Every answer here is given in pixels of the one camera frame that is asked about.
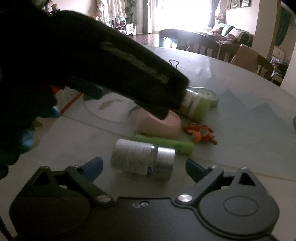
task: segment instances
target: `green toy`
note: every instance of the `green toy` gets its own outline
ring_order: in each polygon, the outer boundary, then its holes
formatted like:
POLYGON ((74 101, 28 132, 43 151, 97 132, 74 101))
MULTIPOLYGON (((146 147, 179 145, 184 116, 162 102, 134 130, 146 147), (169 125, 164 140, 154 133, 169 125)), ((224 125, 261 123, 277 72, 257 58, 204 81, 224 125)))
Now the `green toy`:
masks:
POLYGON ((182 141, 175 141, 165 138, 159 137, 149 137, 143 135, 136 135, 134 141, 144 142, 144 143, 151 143, 161 147, 173 148, 176 151, 180 151, 184 154, 190 155, 193 151, 193 143, 192 142, 182 142, 182 141))

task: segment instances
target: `wooden cabinet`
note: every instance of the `wooden cabinet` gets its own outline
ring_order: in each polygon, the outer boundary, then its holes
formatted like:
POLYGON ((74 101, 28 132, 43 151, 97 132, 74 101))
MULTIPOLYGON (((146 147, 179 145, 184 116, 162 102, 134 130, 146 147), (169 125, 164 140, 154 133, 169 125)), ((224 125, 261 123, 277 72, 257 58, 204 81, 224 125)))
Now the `wooden cabinet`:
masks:
POLYGON ((132 34, 134 27, 133 27, 133 23, 128 23, 126 25, 121 25, 121 26, 115 26, 113 27, 114 29, 121 29, 121 30, 125 30, 126 31, 126 35, 132 34))

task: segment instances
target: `houseplant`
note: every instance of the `houseplant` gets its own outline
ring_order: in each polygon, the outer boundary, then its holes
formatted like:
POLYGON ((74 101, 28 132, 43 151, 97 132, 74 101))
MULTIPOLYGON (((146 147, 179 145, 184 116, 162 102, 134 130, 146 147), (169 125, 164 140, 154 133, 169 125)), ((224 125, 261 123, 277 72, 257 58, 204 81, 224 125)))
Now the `houseplant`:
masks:
POLYGON ((137 5, 137 0, 126 0, 126 8, 125 8, 125 11, 126 11, 126 16, 128 17, 128 21, 130 23, 135 23, 135 19, 133 17, 133 8, 137 5))

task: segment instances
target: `metal screw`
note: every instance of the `metal screw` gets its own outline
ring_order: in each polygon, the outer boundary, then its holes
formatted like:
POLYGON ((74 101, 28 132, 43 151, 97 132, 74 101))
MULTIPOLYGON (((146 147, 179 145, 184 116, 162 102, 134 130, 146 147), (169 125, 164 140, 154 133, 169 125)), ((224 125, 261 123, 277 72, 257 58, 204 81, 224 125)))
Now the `metal screw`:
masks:
POLYGON ((109 195, 100 195, 100 196, 97 196, 96 200, 99 203, 109 203, 112 201, 112 197, 110 197, 109 195))
POLYGON ((139 203, 134 203, 134 204, 133 204, 133 207, 135 207, 135 208, 139 208, 139 207, 141 207, 141 206, 140 206, 139 203))
POLYGON ((182 194, 178 197, 178 200, 181 202, 190 202, 192 200, 192 196, 188 194, 182 194))
POLYGON ((141 206, 148 206, 149 203, 148 202, 141 202, 141 206))

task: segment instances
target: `wall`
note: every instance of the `wall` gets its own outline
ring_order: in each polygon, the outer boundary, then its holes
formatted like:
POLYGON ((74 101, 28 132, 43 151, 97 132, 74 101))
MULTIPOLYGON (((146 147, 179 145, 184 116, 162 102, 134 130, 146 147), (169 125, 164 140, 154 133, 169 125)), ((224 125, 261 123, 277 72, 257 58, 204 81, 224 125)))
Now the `wall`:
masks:
POLYGON ((219 14, 224 14, 224 16, 226 16, 227 0, 220 0, 218 8, 219 8, 219 14))
POLYGON ((133 10, 134 19, 136 22, 136 34, 143 33, 143 1, 138 0, 137 6, 133 10))
POLYGON ((286 52, 286 60, 288 62, 291 60, 295 41, 296 41, 296 25, 295 23, 293 24, 290 23, 286 37, 283 43, 281 44, 281 46, 279 47, 280 49, 286 52))
MULTIPOLYGON (((102 1, 107 7, 107 0, 102 1)), ((58 9, 73 10, 88 16, 94 16, 97 10, 96 0, 53 0, 58 9)))
POLYGON ((241 7, 227 10, 227 24, 248 31, 250 34, 254 35, 259 13, 259 2, 260 0, 252 0, 250 7, 241 7))
POLYGON ((294 43, 294 51, 291 57, 285 78, 281 84, 281 88, 296 97, 296 44, 294 43))
POLYGON ((280 17, 280 0, 261 0, 252 48, 265 58, 274 48, 280 17))

